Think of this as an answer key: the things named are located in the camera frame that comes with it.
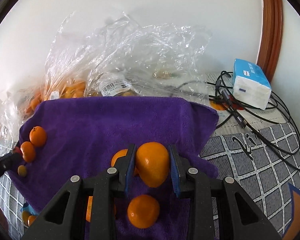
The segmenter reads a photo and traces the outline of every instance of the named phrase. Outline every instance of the white wall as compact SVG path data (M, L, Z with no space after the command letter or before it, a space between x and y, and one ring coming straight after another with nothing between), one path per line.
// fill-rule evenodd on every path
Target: white wall
M75 29L92 30L123 11L141 25L206 25L213 33L202 67L230 70L236 57L256 61L261 0L20 0L0 25L0 91L44 73L61 22L73 11Z
M272 89L287 105L300 131L300 16L283 0L284 26Z

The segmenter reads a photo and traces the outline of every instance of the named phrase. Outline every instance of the barcode sticker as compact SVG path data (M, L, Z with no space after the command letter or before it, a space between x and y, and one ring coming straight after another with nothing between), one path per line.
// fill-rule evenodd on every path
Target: barcode sticker
M51 92L49 100L54 100L54 99L59 99L59 98L60 98L59 91L53 91L53 92Z
M101 88L101 94L104 97L113 97L119 93L128 91L130 88L123 81L113 81Z

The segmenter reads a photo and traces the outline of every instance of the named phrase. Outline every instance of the black cable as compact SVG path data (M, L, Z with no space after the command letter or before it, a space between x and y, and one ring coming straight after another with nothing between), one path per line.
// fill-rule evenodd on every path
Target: black cable
M251 111L249 111L245 106L244 106L244 104L242 104L240 101L238 101L237 99L235 99L234 97L233 97L233 95L232 95L232 93L230 92L230 90L229 90L229 88L226 86L226 84L225 84L225 82L224 82L224 80L223 80L223 75L224 74L229 74L230 72L226 72L226 71L222 71L221 72L221 74L220 74L220 76L218 77L218 79L220 78L221 79L221 82L222 82L222 84L223 84L223 87L226 89L226 91L227 91L227 93L229 94L229 95L231 95L231 97L232 97L232 100L230 100L230 104L232 104L232 102L233 103L235 103L235 104L237 104L237 105L239 105L240 107L242 107L245 111L247 111L248 113L250 113L250 114L252 114L253 116L255 116L255 117L257 117L257 118L259 118L259 119L261 119L261 120L264 120L264 121L266 121L266 122L270 122L270 123L273 123L273 124L280 124L280 123L278 123L278 122L273 122L273 121L271 121L271 120L268 120L268 119L265 119L265 118L263 118L263 117L261 117L261 116L259 116L259 115L257 115L257 114L254 114L253 112L251 112ZM288 110L288 108L287 108L287 106L285 105L285 103L282 101L282 99L276 94L276 93L274 93L273 92L273 94L279 99L279 101L278 100L276 100L272 95L270 96L271 97L271 99L276 103L276 105L274 105L274 104L272 104L271 102L269 102L269 104L272 106L272 107L270 107L269 109L273 109L273 108L276 108L276 109L278 109L279 110L279 112L285 117L285 119L287 120L287 123L291 123L291 125L293 126L293 128L294 128L294 130L296 131L296 135L297 135L297 139L298 139L298 145L299 145L299 147L295 150L295 153L291 153L291 152L288 152L288 151L286 151L286 150L284 150L284 149L281 149L281 148L279 148L277 145L275 145L275 144L273 144L272 142L270 142L268 139L266 139L262 134L260 134L260 132L258 132L256 129L254 129L243 117L242 117L242 115L234 108L234 107L231 107L231 106L229 106L229 109L230 109L230 112L232 113L231 114L231 116L233 116L233 115L237 115L237 116L240 116L241 118L243 118L244 120L245 120L245 122L246 122L246 125L251 129L251 131L263 142L263 143L265 143L268 147L270 147L272 150L273 150L273 152L287 165L287 166L289 166L289 167L292 167L292 168L294 168L295 170L297 170L297 171L299 171L300 172L300 169L298 168L298 167L296 167L296 166L294 166L293 164L291 164L291 163L289 163L284 157L282 157L281 155L280 155L280 153L278 152L278 151L280 151L280 152L283 152L283 153L285 153L285 154L287 154L287 155L295 155L299 150L300 150L300 132L299 132L299 130L298 130L298 127L296 126L296 124L295 124L295 122L294 122L294 120L292 119L292 117L291 117L291 115L290 115L290 112L289 112L289 110ZM284 111L286 111L286 113L288 114L288 116L279 108L279 105L284 109Z

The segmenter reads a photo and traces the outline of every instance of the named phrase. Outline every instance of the white tissue package side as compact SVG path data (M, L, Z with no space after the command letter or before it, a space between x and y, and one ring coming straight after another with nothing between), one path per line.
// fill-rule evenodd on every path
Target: white tissue package side
M235 59L233 96L244 103L265 110L271 86L262 69L251 62Z

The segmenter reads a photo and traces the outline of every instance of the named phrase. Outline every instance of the cable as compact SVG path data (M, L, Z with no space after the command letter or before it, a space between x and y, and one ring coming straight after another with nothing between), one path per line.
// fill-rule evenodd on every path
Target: cable
M259 131L257 131L256 129L254 129L246 120L245 118L237 111L237 109L233 106L233 104L237 104L238 106L242 107L245 111L247 111L248 113L250 113L251 115L261 119L261 120L264 120L266 122L269 122L269 123L273 123L273 124L280 124L278 122L274 122L274 121L271 121L271 120L268 120L268 119L265 119L255 113L253 113L252 111L248 110L247 108L253 108L251 106L248 106L247 107L247 104L244 104L242 102L240 102L239 100L237 100L233 95L232 93L230 92L229 89L231 89L231 87L227 87L225 82L224 82L224 79L223 79L223 75L227 74L229 75L231 72L227 72L227 71L222 71L220 76L218 76L217 80L216 80L216 93L215 93L215 97L213 96L209 96L209 97L212 97L212 99L209 99L211 101L215 100L216 103L219 103L220 105L222 105L225 109L227 108L226 106L224 106L223 104L224 103L227 103L228 105L228 112L230 112L231 114L229 115L228 118L226 118L226 120L224 120L221 124L219 124L217 127L221 127L223 124L225 124L232 116L234 116L237 120L237 122L240 124L241 127L249 127L251 129L251 131L263 142L265 143L268 147L270 147L273 152L279 157L279 159L281 159L287 166L291 167L291 168L294 168L295 170L299 171L300 172L300 168L294 166L293 164L289 163L284 157L282 157L280 155L279 152L283 152L287 155L295 155L299 150L300 150L300 132L298 130L298 127L296 126L293 118L291 117L290 115L290 112L287 108L287 106L285 105L285 103L282 101L282 99L274 92L272 92L278 99L279 101L274 97L274 96L270 96L270 98L275 102L275 105L271 102L269 102L269 104L271 105L271 107L267 107L266 109L278 109L279 112L285 117L285 119L287 120L287 123L290 123L295 132L296 132L296 135L297 135L297 141L298 141L298 148L295 150L294 153L291 153L291 152L288 152L284 149L281 149L279 148L277 145L275 145L274 143L270 142L268 139L266 139L262 134L260 134ZM222 92L220 92L220 87L223 87L224 90ZM280 108L279 108L279 105L283 108L283 110L288 114L286 115Z

